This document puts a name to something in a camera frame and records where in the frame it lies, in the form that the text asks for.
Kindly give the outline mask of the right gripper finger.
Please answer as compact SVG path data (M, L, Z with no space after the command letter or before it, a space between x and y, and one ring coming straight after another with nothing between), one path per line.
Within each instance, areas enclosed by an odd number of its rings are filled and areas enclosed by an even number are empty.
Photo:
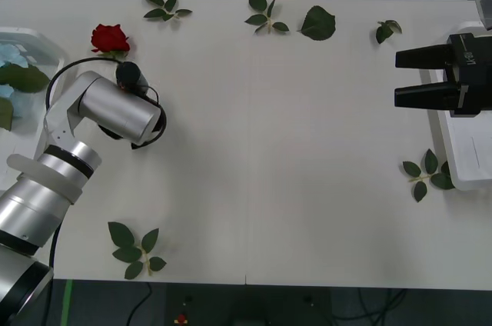
M394 106L419 109L457 109L459 88L450 82L415 85L394 90Z
M395 54L396 68L445 69L452 64L452 47L432 45L399 51Z

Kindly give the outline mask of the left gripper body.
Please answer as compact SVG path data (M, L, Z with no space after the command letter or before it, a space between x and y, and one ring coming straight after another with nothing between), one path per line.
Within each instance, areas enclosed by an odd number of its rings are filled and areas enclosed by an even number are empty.
M108 130L107 128L99 125L98 126L108 137L112 138L113 140L122 140L123 137L121 137L120 135L114 133L113 131L111 130Z

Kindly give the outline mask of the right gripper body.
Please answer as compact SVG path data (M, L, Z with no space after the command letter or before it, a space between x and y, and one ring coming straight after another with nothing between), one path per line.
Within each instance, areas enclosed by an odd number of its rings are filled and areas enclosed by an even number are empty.
M452 71L447 80L457 86L452 117L475 117L491 110L491 37L472 33L450 35Z

